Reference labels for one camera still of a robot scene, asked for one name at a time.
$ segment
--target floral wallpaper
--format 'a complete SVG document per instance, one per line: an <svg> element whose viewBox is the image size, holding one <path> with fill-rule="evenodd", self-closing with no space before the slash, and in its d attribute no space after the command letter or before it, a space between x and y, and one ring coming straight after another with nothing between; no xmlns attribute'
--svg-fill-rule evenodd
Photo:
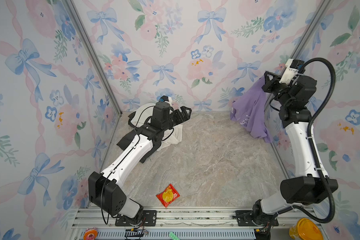
<svg viewBox="0 0 360 240"><path fill-rule="evenodd" d="M299 56L303 60L313 57L331 61L337 81L331 100L314 123L321 161L339 184L334 192L335 218L324 229L330 239L360 240L360 0L332 2ZM307 105L314 113L327 94L329 72L323 64L312 63L305 74L317 80L317 91ZM269 109L266 115L273 141L293 177L295 166L289 138L277 112ZM315 205L314 210L321 217L327 216L328 201Z"/></svg>
<svg viewBox="0 0 360 240"><path fill-rule="evenodd" d="M265 70L283 69L320 3L73 2L123 111L162 93L175 108L228 111Z"/></svg>
<svg viewBox="0 0 360 240"><path fill-rule="evenodd" d="M63 239L117 120L59 0L0 1L0 239Z"/></svg>

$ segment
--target corrugated black hose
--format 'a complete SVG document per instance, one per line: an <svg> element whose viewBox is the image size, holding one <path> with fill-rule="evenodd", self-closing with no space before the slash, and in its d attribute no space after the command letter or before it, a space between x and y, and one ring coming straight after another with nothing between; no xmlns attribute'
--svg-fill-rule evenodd
<svg viewBox="0 0 360 240"><path fill-rule="evenodd" d="M316 149L315 149L315 144L313 143L313 140L312 140L311 137L312 137L312 124L313 124L313 121L317 118L317 116L320 114L320 112L324 109L324 107L326 106L326 104L328 103L329 99L332 96L333 90L335 89L336 73L335 73L335 69L333 68L332 64L328 60L326 60L325 58L312 58L311 60L306 61L302 65L302 67L300 68L299 73L301 73L308 64L310 64L312 62L315 62L315 61L322 62L327 66L327 68L329 70L329 73L331 74L331 85L329 86L329 90L328 90L327 96L325 97L324 101L322 102L320 107L317 109L315 114L313 114L312 118L308 122L307 136L308 136L309 146L311 147L312 156L313 156L313 159L315 161L315 166L316 166L316 168L318 168L316 170L317 170L317 172L319 174L319 177L320 177L320 180L321 180L321 182L322 182L322 184L324 186L324 189L327 192L327 196L328 196L328 200L329 200L329 213L328 213L326 218L321 219L321 218L317 218L317 217L313 216L307 210L305 210L304 208L302 208L300 206L293 205L293 208L301 210L308 217L312 218L313 220L315 220L315 221L317 221L319 223L329 223L333 219L333 217L335 216L335 201L334 201L334 198L332 196L332 191L329 188L328 182L327 182L326 178L324 177L322 171L320 170L321 166L320 166L320 163L319 163L319 158L317 156L317 152L316 152Z"/></svg>

